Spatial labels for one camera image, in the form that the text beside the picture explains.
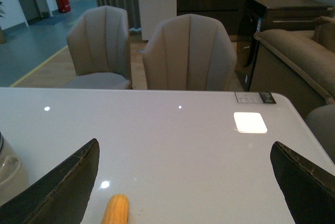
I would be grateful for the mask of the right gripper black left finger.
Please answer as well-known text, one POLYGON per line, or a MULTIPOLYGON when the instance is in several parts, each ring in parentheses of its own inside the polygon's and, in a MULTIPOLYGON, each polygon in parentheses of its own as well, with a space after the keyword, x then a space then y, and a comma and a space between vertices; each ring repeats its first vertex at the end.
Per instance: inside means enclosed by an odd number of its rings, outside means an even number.
POLYGON ((81 223, 94 187, 99 143, 90 140, 1 206, 1 223, 81 223))

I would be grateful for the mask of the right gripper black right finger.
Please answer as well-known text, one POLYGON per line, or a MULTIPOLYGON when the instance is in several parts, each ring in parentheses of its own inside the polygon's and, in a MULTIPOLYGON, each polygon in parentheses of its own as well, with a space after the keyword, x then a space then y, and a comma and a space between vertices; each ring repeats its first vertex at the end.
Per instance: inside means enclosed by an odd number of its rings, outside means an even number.
POLYGON ((270 160, 295 223, 334 223, 334 175, 278 141, 270 160))

